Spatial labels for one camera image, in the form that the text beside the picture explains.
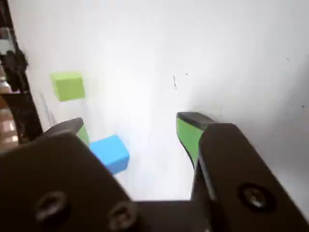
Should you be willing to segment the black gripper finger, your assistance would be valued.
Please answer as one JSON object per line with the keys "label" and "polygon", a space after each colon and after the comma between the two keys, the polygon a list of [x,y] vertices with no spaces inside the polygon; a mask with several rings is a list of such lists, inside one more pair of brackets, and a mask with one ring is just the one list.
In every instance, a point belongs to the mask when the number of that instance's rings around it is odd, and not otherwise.
{"label": "black gripper finger", "polygon": [[198,112],[177,113],[211,232],[306,232],[309,224],[241,130]]}
{"label": "black gripper finger", "polygon": [[21,145],[0,158],[3,232],[135,232],[136,205],[74,134]]}

